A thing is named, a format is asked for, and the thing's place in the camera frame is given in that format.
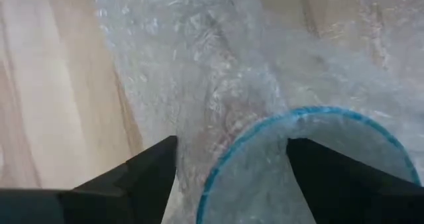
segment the crumpled plastic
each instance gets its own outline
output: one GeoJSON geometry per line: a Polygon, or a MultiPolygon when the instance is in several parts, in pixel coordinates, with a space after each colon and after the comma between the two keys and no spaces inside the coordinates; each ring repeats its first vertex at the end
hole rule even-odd
{"type": "MultiPolygon", "coordinates": [[[[182,199],[170,223],[194,223],[204,183],[237,137],[298,107],[330,105],[373,118],[424,177],[424,98],[372,58],[285,27],[261,0],[96,1],[143,142],[180,138],[182,199]]],[[[395,29],[385,39],[395,40],[395,29]]]]}

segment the bubble wrap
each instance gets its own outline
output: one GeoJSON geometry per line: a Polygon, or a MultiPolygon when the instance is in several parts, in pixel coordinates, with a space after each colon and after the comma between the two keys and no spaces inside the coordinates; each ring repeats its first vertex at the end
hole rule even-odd
{"type": "Polygon", "coordinates": [[[411,85],[421,68],[400,62],[408,51],[421,61],[420,36],[404,31],[420,26],[414,10],[382,31],[378,13],[369,9],[378,0],[358,0],[366,23],[332,31],[371,38],[365,51],[353,53],[333,46],[333,37],[286,27],[261,0],[96,1],[144,144],[174,133],[180,138],[181,198],[173,201],[169,223],[195,222],[211,168],[240,134],[297,107],[331,105],[375,119],[405,146],[423,177],[423,96],[411,85]],[[401,42],[408,51],[396,42],[397,31],[406,34],[401,42]],[[367,50],[392,57],[377,56],[390,62],[375,66],[367,50]]]}

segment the black object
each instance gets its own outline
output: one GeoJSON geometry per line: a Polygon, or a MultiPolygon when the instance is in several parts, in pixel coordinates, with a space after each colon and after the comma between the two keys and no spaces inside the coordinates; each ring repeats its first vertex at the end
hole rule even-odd
{"type": "Polygon", "coordinates": [[[73,190],[0,190],[0,223],[159,224],[177,145],[177,137],[168,137],[73,190]]]}
{"type": "Polygon", "coordinates": [[[309,139],[286,152],[317,224],[424,223],[424,188],[309,139]]]}

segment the wood grain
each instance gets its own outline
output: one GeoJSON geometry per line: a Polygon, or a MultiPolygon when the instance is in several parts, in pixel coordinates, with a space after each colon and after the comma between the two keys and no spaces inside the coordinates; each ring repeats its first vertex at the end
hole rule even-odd
{"type": "Polygon", "coordinates": [[[94,1],[0,4],[0,186],[72,188],[140,152],[94,1]]]}

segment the blue rim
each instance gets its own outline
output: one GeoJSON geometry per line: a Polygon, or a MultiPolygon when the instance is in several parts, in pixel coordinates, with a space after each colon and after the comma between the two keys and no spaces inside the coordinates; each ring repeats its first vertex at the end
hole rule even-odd
{"type": "Polygon", "coordinates": [[[270,125],[273,125],[274,123],[281,121],[283,119],[292,118],[292,119],[299,119],[306,115],[312,115],[312,114],[335,114],[335,115],[342,115],[347,118],[363,122],[365,125],[368,125],[378,131],[381,135],[383,135],[388,142],[393,144],[397,149],[399,149],[403,155],[404,155],[404,161],[407,166],[411,170],[411,177],[413,179],[413,182],[417,185],[421,186],[421,182],[419,180],[418,172],[415,169],[411,159],[409,158],[405,148],[403,145],[393,136],[389,133],[385,128],[383,128],[381,125],[379,125],[377,122],[371,120],[368,117],[365,117],[361,115],[360,113],[356,113],[354,111],[349,111],[347,109],[341,109],[338,107],[304,107],[295,109],[288,114],[285,115],[276,115],[274,117],[270,117],[265,119],[264,121],[260,122],[259,124],[255,125],[253,128],[251,128],[249,131],[247,131],[243,136],[238,138],[232,146],[218,159],[216,165],[212,168],[211,173],[209,174],[208,178],[205,182],[205,189],[203,190],[202,196],[200,198],[199,207],[197,208],[197,215],[196,215],[196,223],[197,224],[203,224],[203,216],[205,213],[205,206],[207,204],[207,199],[209,197],[209,191],[211,191],[211,188],[213,187],[213,184],[215,183],[215,178],[218,176],[219,172],[221,171],[222,166],[231,159],[233,154],[242,147],[246,141],[250,140],[253,136],[255,136],[257,133],[259,133],[261,130],[263,130],[266,127],[269,127],[270,125]]]}

